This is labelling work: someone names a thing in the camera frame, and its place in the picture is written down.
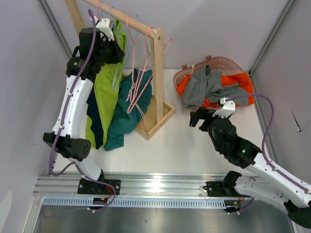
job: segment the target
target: hanging clothes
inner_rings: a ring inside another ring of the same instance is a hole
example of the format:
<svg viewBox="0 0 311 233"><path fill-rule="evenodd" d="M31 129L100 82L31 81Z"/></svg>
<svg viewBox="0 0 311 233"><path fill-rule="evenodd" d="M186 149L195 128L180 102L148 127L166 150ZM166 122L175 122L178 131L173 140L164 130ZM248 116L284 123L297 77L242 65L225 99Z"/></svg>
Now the hanging clothes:
<svg viewBox="0 0 311 233"><path fill-rule="evenodd" d="M147 84L145 90L141 94L137 104L143 113L146 113L147 107L151 101L152 87L149 79L152 75L152 70L144 72L141 85L139 86L138 92L141 93L144 86ZM138 78L138 70L134 69L134 81ZM128 75L124 80L121 81L119 99L113 114L113 119L108 129L107 141L104 145L105 150L112 150L115 148L124 146L124 134L133 131L137 124L142 119L139 109L135 106L133 110L128 113L128 107L130 105L129 91L132 87L132 74Z"/></svg>
<svg viewBox="0 0 311 233"><path fill-rule="evenodd" d="M211 70L208 66L195 73L188 74L177 85L177 92L182 96L186 108L194 106L219 107L218 99L253 93L253 85L246 73L226 76L221 70ZM237 105L254 103L254 98L234 100Z"/></svg>
<svg viewBox="0 0 311 233"><path fill-rule="evenodd" d="M115 26L119 31L122 30L121 22L116 20ZM121 50L125 51L126 33L122 32L121 35L118 35L118 32L114 31L114 35L117 38L119 37L119 46ZM107 132L118 101L120 86L119 80L117 88L113 89L113 81L115 80L115 77L121 75L123 63L124 59L118 64L106 64L101 68L101 71L96 76L93 86L95 99L89 97L87 100L88 117L86 122L86 139L91 142L92 148L99 149L106 143Z"/></svg>

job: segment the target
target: teal shirt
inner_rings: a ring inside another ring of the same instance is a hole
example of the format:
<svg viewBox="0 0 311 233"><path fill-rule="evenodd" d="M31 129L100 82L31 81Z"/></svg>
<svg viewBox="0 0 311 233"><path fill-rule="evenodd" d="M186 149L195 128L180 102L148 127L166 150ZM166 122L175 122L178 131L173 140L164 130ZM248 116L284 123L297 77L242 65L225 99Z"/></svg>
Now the teal shirt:
<svg viewBox="0 0 311 233"><path fill-rule="evenodd" d="M138 75L138 70L134 69L134 81L136 81ZM138 88L137 97L140 95L142 89L148 82L152 75L152 70L147 70L142 76L140 86ZM135 106L130 113L127 113L127 109L130 105L130 100L127 100L128 93L132 86L132 74L128 75L120 84L119 99L113 114L113 118L108 129L107 141L104 145L105 150L112 150L115 148L124 146L124 134L133 131L137 124L142 119L139 110ZM152 87L151 82L146 86L146 89L140 96L137 104L139 108L146 113L148 105L151 101Z"/></svg>

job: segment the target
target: gray wall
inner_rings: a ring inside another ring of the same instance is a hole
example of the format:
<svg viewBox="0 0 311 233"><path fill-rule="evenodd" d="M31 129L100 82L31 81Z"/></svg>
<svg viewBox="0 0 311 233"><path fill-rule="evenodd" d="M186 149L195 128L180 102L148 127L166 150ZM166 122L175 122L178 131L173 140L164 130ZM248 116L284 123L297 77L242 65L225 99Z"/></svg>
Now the gray wall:
<svg viewBox="0 0 311 233"><path fill-rule="evenodd" d="M311 1L299 0L253 76L276 110L271 138L280 165L311 183ZM270 107L263 103L264 117ZM294 117L301 129L298 132Z"/></svg>
<svg viewBox="0 0 311 233"><path fill-rule="evenodd" d="M35 0L2 0L0 29L0 199L13 193L2 232L17 233L48 169L42 135L57 117L68 57Z"/></svg>
<svg viewBox="0 0 311 233"><path fill-rule="evenodd" d="M71 49L76 32L63 0L47 0ZM105 0L116 9L139 21L164 29L173 42L164 67L198 63L206 56L225 56L243 69L251 68L287 0ZM96 9L77 0L81 15L91 26L87 9ZM144 50L144 38L137 45L136 64ZM131 56L125 63L131 67Z"/></svg>

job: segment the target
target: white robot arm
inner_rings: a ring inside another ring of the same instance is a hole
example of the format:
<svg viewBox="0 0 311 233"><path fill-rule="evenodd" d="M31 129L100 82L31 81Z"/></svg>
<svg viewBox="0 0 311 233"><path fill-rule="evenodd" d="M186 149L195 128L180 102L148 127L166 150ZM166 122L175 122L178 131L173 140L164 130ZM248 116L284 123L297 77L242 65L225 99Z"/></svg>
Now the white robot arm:
<svg viewBox="0 0 311 233"><path fill-rule="evenodd" d="M230 171L222 182L228 196L236 194L255 197L269 203L297 224L311 229L311 185L295 177L267 158L260 148L239 137L229 117L235 111L235 103L226 98L219 101L219 110L200 108L190 114L190 126L204 119L200 130L208 132L215 149L230 163L268 181L268 185Z"/></svg>
<svg viewBox="0 0 311 233"><path fill-rule="evenodd" d="M86 179L103 181L103 171L88 156L90 141L79 138L80 125L83 107L96 75L105 64L121 62L124 52L114 39L109 19L98 21L96 28L83 28L79 41L80 46L75 48L67 63L66 91L59 116L52 132L44 133L43 141L52 148L52 152L56 151L74 162Z"/></svg>

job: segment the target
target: wooden pole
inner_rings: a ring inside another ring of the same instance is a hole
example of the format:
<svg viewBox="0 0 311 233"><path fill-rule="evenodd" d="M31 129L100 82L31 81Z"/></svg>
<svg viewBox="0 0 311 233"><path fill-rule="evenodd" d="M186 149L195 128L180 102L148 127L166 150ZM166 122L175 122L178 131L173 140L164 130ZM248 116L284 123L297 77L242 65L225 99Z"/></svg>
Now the wooden pole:
<svg viewBox="0 0 311 233"><path fill-rule="evenodd" d="M83 0L83 1L85 1L86 3L94 6L95 8L97 7L98 0ZM105 12L106 14L109 13L109 5L108 4L102 3L102 12ZM121 11L118 11L118 10L116 10L114 8L111 8L110 16L115 18L115 19L117 19L118 21L126 24L126 14L122 13ZM138 22L137 20L135 20L135 19L133 19L131 17L128 18L128 26L130 28L135 29L136 31L140 32L143 35L146 35L147 30L148 30L148 26L147 25L145 25L145 24L143 24L141 22ZM151 38L151 34L152 34L152 32L149 31L147 36L149 38Z"/></svg>
<svg viewBox="0 0 311 233"><path fill-rule="evenodd" d="M76 29L77 34L81 31L82 28L85 28L79 7L75 0L65 0L67 9L71 16L74 28Z"/></svg>
<svg viewBox="0 0 311 233"><path fill-rule="evenodd" d="M156 121L163 118L163 30L155 28L151 36L152 74L156 100Z"/></svg>

